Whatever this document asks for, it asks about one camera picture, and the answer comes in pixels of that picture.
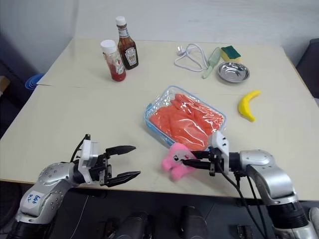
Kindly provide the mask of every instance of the label on robot arm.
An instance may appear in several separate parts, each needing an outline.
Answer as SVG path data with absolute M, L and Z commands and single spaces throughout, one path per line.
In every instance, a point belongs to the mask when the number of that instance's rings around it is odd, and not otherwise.
M 26 197 L 23 206 L 28 209 L 36 207 L 37 204 L 42 201 L 41 198 L 43 197 L 43 195 L 43 193 L 31 191 Z

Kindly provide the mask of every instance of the yellow banana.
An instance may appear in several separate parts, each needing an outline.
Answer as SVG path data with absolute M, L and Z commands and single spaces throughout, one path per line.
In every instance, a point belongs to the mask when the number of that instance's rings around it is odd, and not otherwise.
M 260 93 L 261 93 L 261 91 L 259 91 L 259 90 L 249 92 L 238 103 L 239 113 L 241 113 L 244 117 L 246 117 L 250 121 L 255 121 L 255 117 L 250 112 L 249 101 L 252 98 L 255 98 L 256 96 L 260 95 Z

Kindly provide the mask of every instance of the table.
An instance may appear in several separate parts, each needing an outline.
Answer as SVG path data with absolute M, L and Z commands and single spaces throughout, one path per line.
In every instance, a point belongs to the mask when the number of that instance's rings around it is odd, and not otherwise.
M 173 66 L 175 47 L 185 43 L 137 41 L 140 65 L 118 83 L 110 79 L 99 42 L 74 39 L 39 82 L 0 141 L 1 180 L 35 182 L 45 166 L 69 161 L 83 135 L 90 133 L 100 152 L 116 145 L 137 147 L 112 157 L 114 175 L 142 171 L 114 189 L 238 197 L 221 175 L 213 178 L 197 170 L 172 182 L 162 171 L 167 148 L 146 128 L 143 113 L 168 85 L 178 85 L 226 114 L 223 133 L 231 151 L 271 152 L 301 200 L 319 199 L 314 190 L 319 183 L 319 109 L 280 47 L 235 45 L 251 76 L 244 84 L 228 85 L 216 72 L 204 80 L 200 73 Z M 224 44 L 200 45 L 210 52 Z M 251 123 L 240 117 L 237 103 L 254 89 L 262 94 L 251 102 L 256 117 Z M 251 197 L 242 181 L 244 196 Z

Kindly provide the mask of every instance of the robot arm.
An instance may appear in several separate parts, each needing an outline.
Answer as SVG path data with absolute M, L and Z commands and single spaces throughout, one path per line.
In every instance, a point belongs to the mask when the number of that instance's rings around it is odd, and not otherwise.
M 226 175 L 229 171 L 248 175 L 256 183 L 260 197 L 267 206 L 278 238 L 318 239 L 298 201 L 290 177 L 276 165 L 273 156 L 262 150 L 229 153 L 228 144 L 226 137 L 217 131 L 209 151 L 192 152 L 197 159 L 207 158 L 209 161 L 184 160 L 183 164 L 208 169 L 211 176 L 220 173 L 218 165 Z
M 97 143 L 92 142 L 87 134 L 82 140 L 82 147 L 76 149 L 81 152 L 77 160 L 51 164 L 40 173 L 37 182 L 22 197 L 16 221 L 7 238 L 47 238 L 65 194 L 73 187 L 95 181 L 101 186 L 113 187 L 138 176 L 140 171 L 126 172 L 112 178 L 111 165 L 108 163 L 111 155 L 128 153 L 134 149 L 133 146 L 117 146 L 107 148 L 105 153 L 98 155 Z

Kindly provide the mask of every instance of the white cable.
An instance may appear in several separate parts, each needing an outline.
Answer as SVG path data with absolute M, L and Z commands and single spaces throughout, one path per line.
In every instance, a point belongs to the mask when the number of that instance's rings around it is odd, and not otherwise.
M 203 49 L 195 44 L 195 43 L 191 43 L 189 44 L 186 49 L 184 50 L 183 47 L 177 47 L 178 49 L 178 52 L 177 52 L 177 55 L 179 56 L 175 61 L 174 61 L 174 65 L 175 66 L 178 66 L 178 67 L 181 67 L 181 68 L 184 68 L 184 69 L 187 69 L 187 70 L 190 70 L 190 71 L 194 71 L 194 72 L 201 72 L 204 70 L 203 66 L 197 61 L 195 60 L 191 55 L 190 55 L 190 51 L 194 48 L 198 48 L 200 53 L 201 53 L 201 56 L 202 56 L 202 59 L 203 59 L 203 62 L 205 64 L 205 67 L 206 69 L 208 68 L 208 60 L 207 60 L 207 57 L 203 51 Z M 184 58 L 185 56 L 187 56 L 189 59 L 191 59 L 194 63 L 196 63 L 196 65 L 198 65 L 200 68 L 199 69 L 194 69 L 194 68 L 190 68 L 188 66 L 184 66 L 184 65 L 180 65 L 178 64 L 177 62 Z
M 82 209 L 82 212 L 81 212 L 81 215 L 80 215 L 80 218 L 79 218 L 78 224 L 76 225 L 76 227 L 75 227 L 75 229 L 74 229 L 74 232 L 73 232 L 72 236 L 70 237 L 70 239 L 72 239 L 72 238 L 73 238 L 73 236 L 74 236 L 74 234 L 75 234 L 76 230 L 78 229 L 78 226 L 79 226 L 80 221 L 81 221 L 81 219 L 82 219 L 82 215 L 83 215 L 83 212 L 84 212 L 84 209 L 85 209 L 86 202 L 88 201 L 88 198 L 89 198 L 89 195 L 86 197 L 86 200 L 85 200 L 85 203 L 84 203 L 84 206 L 83 206 L 83 209 Z

